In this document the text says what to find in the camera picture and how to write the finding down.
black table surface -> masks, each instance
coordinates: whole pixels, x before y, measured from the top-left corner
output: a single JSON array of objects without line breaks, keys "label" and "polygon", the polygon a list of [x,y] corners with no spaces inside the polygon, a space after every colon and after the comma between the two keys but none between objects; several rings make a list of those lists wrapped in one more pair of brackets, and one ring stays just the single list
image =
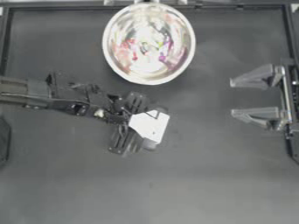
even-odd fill
[{"label": "black table surface", "polygon": [[229,78],[288,57],[280,11],[184,11],[193,61],[155,87],[123,80],[104,60],[113,13],[17,11],[5,75],[43,80],[55,71],[112,93],[147,93],[171,113],[159,151],[121,158],[107,152],[104,123],[4,107],[13,139],[0,171],[0,223],[296,223],[299,167],[283,135],[229,116],[231,109],[280,103],[278,89],[229,88]]}]

metal bowl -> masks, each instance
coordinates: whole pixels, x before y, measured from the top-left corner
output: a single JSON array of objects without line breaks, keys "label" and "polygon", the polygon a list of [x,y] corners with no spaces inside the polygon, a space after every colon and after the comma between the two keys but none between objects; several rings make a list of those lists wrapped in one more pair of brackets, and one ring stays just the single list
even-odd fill
[{"label": "metal bowl", "polygon": [[128,81],[159,85],[189,65],[196,40],[184,15],[160,3],[127,6],[109,20],[103,51],[113,71]]}]

silver bowl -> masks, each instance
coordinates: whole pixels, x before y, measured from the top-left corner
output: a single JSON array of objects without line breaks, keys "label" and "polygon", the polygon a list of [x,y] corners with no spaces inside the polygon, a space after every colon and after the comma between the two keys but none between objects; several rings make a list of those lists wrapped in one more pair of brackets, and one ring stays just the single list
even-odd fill
[{"label": "silver bowl", "polygon": [[159,85],[189,65],[196,40],[184,15],[160,3],[136,3],[111,18],[103,51],[113,71],[128,81]]}]

gray tabletop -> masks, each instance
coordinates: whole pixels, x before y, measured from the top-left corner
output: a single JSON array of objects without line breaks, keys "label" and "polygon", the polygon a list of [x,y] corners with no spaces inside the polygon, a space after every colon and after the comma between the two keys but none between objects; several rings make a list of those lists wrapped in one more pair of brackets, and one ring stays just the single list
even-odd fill
[{"label": "gray tabletop", "polygon": [[229,78],[288,57],[279,10],[184,11],[197,39],[184,74],[137,86],[112,73],[100,40],[113,11],[17,11],[5,75],[48,72],[136,90],[168,107],[159,151],[105,151],[111,127],[51,111],[5,107],[11,160],[0,171],[0,223],[291,223],[299,167],[283,136],[233,120],[229,110],[279,105],[279,91],[231,89]]}]

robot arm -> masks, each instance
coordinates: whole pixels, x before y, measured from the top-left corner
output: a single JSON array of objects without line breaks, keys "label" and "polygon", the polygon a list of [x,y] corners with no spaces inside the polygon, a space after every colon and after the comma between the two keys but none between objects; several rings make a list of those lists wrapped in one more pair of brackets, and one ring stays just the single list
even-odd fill
[{"label": "robot arm", "polygon": [[153,150],[169,120],[165,110],[155,107],[145,95],[131,92],[120,96],[105,93],[95,84],[63,84],[55,74],[45,81],[0,76],[0,103],[52,109],[115,124],[108,150],[121,156]]}]

